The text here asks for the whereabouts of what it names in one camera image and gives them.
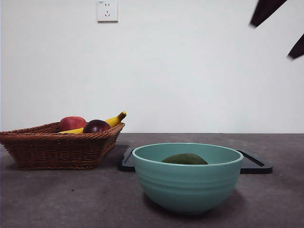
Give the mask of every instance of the banana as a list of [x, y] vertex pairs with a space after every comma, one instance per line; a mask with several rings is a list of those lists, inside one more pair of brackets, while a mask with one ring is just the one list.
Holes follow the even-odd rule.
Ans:
[[111, 117], [105, 121], [110, 125], [110, 127], [114, 127], [118, 125], [122, 121], [122, 119], [124, 119], [126, 116], [127, 116], [127, 112], [122, 111], [121, 113], [119, 113], [118, 116]]
[[[116, 125], [118, 125], [122, 119], [124, 119], [127, 116], [127, 112], [122, 111], [121, 113], [119, 113], [118, 116], [115, 117], [111, 117], [107, 120], [105, 120], [105, 122], [107, 122], [110, 127], [114, 127]], [[82, 128], [77, 128], [77, 129], [73, 129], [73, 130], [68, 130], [68, 131], [64, 131], [64, 132], [59, 132], [59, 133], [72, 133], [72, 134], [80, 134], [83, 131], [83, 127]]]
[[83, 127], [82, 128], [77, 128], [77, 129], [73, 129], [73, 130], [68, 130], [68, 131], [64, 131], [64, 132], [59, 132], [59, 133], [72, 133], [72, 134], [80, 134], [83, 131]]

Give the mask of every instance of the black cutting board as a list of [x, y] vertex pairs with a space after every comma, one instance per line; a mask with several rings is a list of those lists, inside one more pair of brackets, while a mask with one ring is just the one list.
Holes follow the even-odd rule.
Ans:
[[[118, 161], [117, 169], [124, 172], [135, 172], [134, 158], [132, 151], [134, 148], [128, 148]], [[272, 164], [257, 157], [256, 155], [237, 150], [244, 156], [240, 174], [268, 174], [272, 173]]]

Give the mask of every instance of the green avocado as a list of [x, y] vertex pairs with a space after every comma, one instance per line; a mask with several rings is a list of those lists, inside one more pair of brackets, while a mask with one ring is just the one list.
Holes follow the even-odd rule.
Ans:
[[162, 160], [165, 163], [185, 164], [185, 165], [207, 165], [208, 163], [193, 153], [181, 153], [170, 156]]

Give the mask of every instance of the red apple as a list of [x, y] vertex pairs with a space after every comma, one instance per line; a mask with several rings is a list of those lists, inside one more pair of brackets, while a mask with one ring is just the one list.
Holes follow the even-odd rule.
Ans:
[[110, 128], [110, 125], [103, 120], [91, 120], [86, 124], [82, 133], [103, 132]]
[[85, 127], [85, 125], [86, 120], [84, 118], [80, 116], [67, 116], [60, 121], [58, 129], [62, 132], [82, 128]]

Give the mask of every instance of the gray countertop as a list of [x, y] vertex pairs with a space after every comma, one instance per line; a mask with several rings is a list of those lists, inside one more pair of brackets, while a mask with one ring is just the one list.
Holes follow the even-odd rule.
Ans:
[[[195, 142], [243, 150], [273, 163], [241, 174], [230, 197], [203, 215], [173, 214], [152, 202], [137, 176], [117, 170], [128, 147]], [[1, 228], [302, 228], [304, 134], [122, 133], [94, 170], [19, 170], [1, 149]]]

